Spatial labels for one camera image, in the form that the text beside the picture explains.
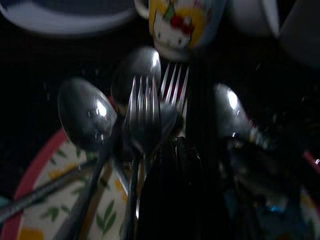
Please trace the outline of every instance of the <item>floral plate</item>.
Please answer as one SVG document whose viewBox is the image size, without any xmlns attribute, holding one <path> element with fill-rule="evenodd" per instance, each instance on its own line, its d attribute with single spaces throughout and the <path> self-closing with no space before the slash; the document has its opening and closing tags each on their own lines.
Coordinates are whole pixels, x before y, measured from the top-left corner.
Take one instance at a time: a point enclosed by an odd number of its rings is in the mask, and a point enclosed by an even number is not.
<svg viewBox="0 0 320 240">
<path fill-rule="evenodd" d="M 73 145 L 60 129 L 39 152 L 23 176 L 15 198 L 57 178 L 64 172 L 91 159 L 95 153 Z M 81 230 L 81 240 L 117 240 L 125 216 L 127 195 L 120 181 L 110 170 L 108 180 L 100 177 Z M 52 240 L 68 216 L 90 173 L 24 210 L 7 221 L 3 240 Z"/>
</svg>

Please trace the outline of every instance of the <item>spoon handle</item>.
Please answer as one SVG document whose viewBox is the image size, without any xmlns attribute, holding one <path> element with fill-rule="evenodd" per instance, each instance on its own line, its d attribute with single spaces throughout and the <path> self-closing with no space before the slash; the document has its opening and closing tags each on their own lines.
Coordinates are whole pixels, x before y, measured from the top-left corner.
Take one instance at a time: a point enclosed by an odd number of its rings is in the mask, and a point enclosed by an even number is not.
<svg viewBox="0 0 320 240">
<path fill-rule="evenodd" d="M 115 145 L 120 129 L 122 120 L 117 118 L 115 121 L 110 137 L 108 137 L 101 145 L 98 154 L 98 160 L 96 166 L 93 169 L 93 173 L 89 180 L 88 187 L 85 188 L 78 200 L 75 202 L 69 217 L 63 222 L 59 231 L 53 238 L 54 240 L 77 240 L 87 214 L 87 210 L 90 204 L 93 193 L 97 187 L 98 179 L 102 168 L 104 167 L 106 160 L 109 158 L 113 146 Z"/>
<path fill-rule="evenodd" d="M 16 215 L 23 209 L 31 206 L 32 204 L 35 204 L 37 201 L 45 198 L 47 195 L 60 189 L 70 180 L 80 176 L 84 170 L 91 168 L 96 162 L 97 162 L 96 160 L 91 160 L 91 161 L 82 163 L 76 168 L 61 175 L 57 179 L 50 181 L 44 184 L 43 186 L 40 186 L 33 192 L 27 193 L 21 198 L 15 200 L 14 202 L 11 202 L 5 205 L 4 207 L 0 208 L 0 224 L 2 224 L 4 221 L 11 218 L 12 216 Z"/>
<path fill-rule="evenodd" d="M 128 196 L 130 183 L 129 183 L 128 177 L 125 174 L 125 171 L 124 171 L 122 165 L 119 164 L 116 159 L 113 159 L 112 160 L 112 168 L 114 169 L 114 173 L 115 173 L 116 177 L 119 179 L 119 181 L 125 191 L 125 194 Z M 140 200 L 138 198 L 136 201 L 136 211 L 135 211 L 135 215 L 136 215 L 137 219 L 139 218 L 139 204 L 140 204 Z"/>
<path fill-rule="evenodd" d="M 120 240 L 135 239 L 135 216 L 137 209 L 137 184 L 139 171 L 139 157 L 133 159 L 132 175 L 128 191 L 128 201 L 126 202 L 124 221 Z"/>
</svg>

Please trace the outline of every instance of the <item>hello kitty mug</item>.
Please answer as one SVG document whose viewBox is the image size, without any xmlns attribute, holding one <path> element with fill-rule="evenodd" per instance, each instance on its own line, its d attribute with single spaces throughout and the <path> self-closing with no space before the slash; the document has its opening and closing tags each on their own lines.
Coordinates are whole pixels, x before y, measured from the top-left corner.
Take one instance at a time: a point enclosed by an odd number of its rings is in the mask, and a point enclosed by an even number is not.
<svg viewBox="0 0 320 240">
<path fill-rule="evenodd" d="M 138 14 L 149 19 L 149 31 L 158 52 L 172 61 L 186 61 L 211 42 L 217 33 L 227 0 L 134 0 Z"/>
</svg>

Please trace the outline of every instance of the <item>fork tines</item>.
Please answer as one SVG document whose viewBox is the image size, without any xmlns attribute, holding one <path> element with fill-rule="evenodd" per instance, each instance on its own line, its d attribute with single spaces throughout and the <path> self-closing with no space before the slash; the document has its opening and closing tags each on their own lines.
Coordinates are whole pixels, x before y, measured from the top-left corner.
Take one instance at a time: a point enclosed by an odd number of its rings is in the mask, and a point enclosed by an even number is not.
<svg viewBox="0 0 320 240">
<path fill-rule="evenodd" d="M 187 83 L 188 83 L 188 77 L 189 77 L 189 67 L 185 71 L 184 80 L 182 83 L 180 83 L 180 78 L 182 75 L 182 64 L 179 67 L 177 76 L 177 64 L 174 65 L 173 72 L 171 75 L 171 80 L 169 83 L 169 86 L 167 86 L 167 79 L 170 75 L 170 63 L 167 65 L 165 74 L 163 77 L 163 81 L 161 84 L 161 98 L 166 104 L 172 104 L 176 106 L 176 109 L 179 114 L 182 114 L 184 103 L 186 99 L 186 90 L 187 90 Z"/>
<path fill-rule="evenodd" d="M 152 79 L 150 86 L 150 79 L 146 77 L 144 80 L 141 76 L 138 93 L 137 87 L 137 80 L 134 77 L 125 122 L 130 126 L 158 123 L 159 102 L 155 78 Z"/>
</svg>

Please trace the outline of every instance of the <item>fork handle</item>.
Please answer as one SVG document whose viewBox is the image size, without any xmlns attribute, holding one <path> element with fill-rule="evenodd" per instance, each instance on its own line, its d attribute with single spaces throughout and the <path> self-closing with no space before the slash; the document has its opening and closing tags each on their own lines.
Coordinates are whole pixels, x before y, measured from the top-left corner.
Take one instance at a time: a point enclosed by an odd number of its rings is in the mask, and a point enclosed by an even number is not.
<svg viewBox="0 0 320 240">
<path fill-rule="evenodd" d="M 122 226 L 120 240 L 134 240 L 135 239 L 135 216 L 137 209 L 137 184 L 139 171 L 139 156 L 136 155 L 133 159 L 132 175 L 128 191 L 128 200 L 126 202 L 124 221 Z"/>
</svg>

